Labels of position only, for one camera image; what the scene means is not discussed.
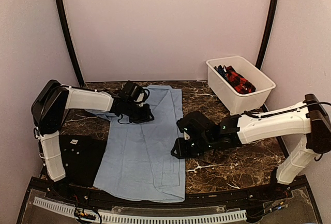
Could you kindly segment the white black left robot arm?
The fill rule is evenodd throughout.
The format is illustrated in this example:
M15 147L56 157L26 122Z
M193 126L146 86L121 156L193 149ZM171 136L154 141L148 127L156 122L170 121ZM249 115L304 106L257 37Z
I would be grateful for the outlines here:
M56 182L53 193L62 201L73 197L73 190L64 182L66 172L62 163L59 145L60 131L71 109L94 110L112 113L117 117L127 116L129 123L141 124L153 121L149 104L150 91L127 81L115 91L82 89L49 80L31 107L34 122L34 136L40 142L41 158L47 174Z

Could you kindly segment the light blue long sleeve shirt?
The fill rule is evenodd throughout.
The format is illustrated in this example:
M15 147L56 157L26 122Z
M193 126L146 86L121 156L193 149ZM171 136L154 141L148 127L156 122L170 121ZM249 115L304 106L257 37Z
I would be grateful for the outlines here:
M106 151L94 187L130 201L159 203L185 199L185 160L171 155L181 136L176 122L183 117L182 90L168 85L149 85L147 103L155 119L129 123L128 117L90 110L110 122Z

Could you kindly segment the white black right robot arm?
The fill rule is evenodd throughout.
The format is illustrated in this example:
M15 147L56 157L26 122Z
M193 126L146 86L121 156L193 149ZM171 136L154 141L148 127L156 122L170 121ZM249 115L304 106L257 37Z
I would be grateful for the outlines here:
M241 147L262 139L300 134L301 139L288 158L274 170L264 196L275 200L317 155L330 152L330 119L323 101L314 94L302 102L276 111L225 117L218 124L200 111L177 121L182 138L177 138L171 155L177 159L196 158L206 151Z

